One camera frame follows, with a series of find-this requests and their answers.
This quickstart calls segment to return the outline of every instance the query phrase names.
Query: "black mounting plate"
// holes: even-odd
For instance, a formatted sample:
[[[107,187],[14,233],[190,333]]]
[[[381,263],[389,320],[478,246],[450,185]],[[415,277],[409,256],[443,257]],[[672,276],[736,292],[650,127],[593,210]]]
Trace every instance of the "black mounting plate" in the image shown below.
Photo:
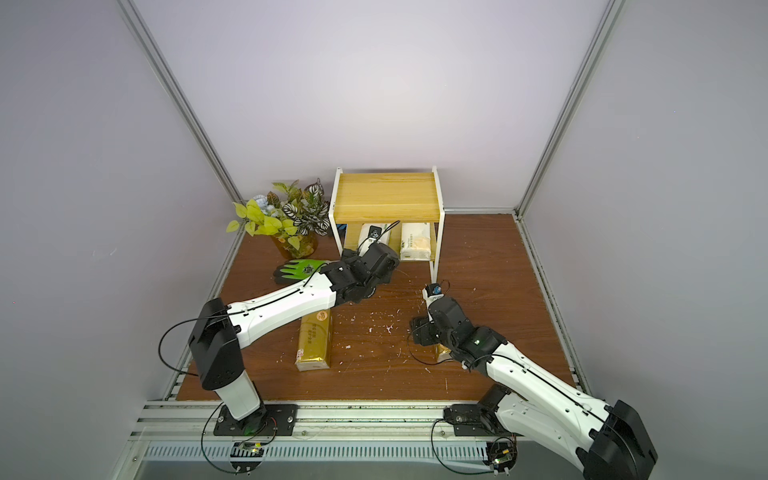
[[[495,429],[488,429],[492,422],[487,418],[484,419],[484,415],[487,417],[487,412],[478,404],[455,403],[443,410],[443,419],[453,425],[453,434],[457,437],[508,434],[500,425]]]
[[[275,419],[277,424],[276,436],[290,437],[293,435],[293,425],[296,423],[296,412],[298,405],[292,403],[267,403],[266,415],[264,416],[266,426],[259,436],[271,436],[275,432],[275,424],[271,418]],[[250,436],[245,433],[242,427],[237,425],[237,421],[231,415],[225,415],[221,422],[216,422],[214,427],[215,436]]]

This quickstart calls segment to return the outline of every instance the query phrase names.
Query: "potted plant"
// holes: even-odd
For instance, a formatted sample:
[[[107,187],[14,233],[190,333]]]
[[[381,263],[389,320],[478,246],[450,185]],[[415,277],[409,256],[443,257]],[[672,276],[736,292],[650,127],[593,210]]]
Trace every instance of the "potted plant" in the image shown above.
[[[235,214],[242,220],[232,220],[227,232],[245,225],[249,235],[269,235],[281,254],[287,258],[304,258],[317,248],[316,234],[327,235],[329,202],[324,199],[323,185],[318,179],[304,190],[296,185],[275,183],[275,188],[287,195],[281,200],[274,192],[256,195],[245,205],[234,204]]]

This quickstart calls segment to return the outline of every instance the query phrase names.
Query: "green glove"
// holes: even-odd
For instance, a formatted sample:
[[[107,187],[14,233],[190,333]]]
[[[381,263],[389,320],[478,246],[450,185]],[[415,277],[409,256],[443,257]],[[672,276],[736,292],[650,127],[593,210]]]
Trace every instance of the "green glove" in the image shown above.
[[[289,260],[275,270],[275,282],[298,283],[309,278],[315,270],[320,270],[320,267],[329,262],[330,260],[313,260],[311,258]]]

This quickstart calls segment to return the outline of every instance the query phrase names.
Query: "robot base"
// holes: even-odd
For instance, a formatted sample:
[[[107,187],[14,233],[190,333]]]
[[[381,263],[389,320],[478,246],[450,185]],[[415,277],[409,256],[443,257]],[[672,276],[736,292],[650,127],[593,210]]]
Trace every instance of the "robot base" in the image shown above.
[[[299,406],[291,403],[262,403],[257,411],[241,420],[235,420],[227,406],[221,407],[219,418],[214,427],[215,436],[271,436],[272,434],[290,437],[293,434],[293,425],[296,419],[296,411]]]

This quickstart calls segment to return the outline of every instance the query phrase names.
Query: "vented metal panel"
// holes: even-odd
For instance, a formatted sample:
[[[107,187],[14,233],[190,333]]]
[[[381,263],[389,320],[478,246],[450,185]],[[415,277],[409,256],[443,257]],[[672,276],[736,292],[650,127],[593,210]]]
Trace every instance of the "vented metal panel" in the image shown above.
[[[229,461],[236,458],[253,458],[258,455],[244,452],[235,442],[214,442],[206,445],[208,458]],[[435,450],[443,461],[483,462],[487,459],[485,442],[441,442],[435,440]],[[436,462],[429,442],[276,442],[264,447],[264,461],[316,462],[316,461],[429,461]],[[144,461],[204,461],[199,442],[152,442],[144,455]]]

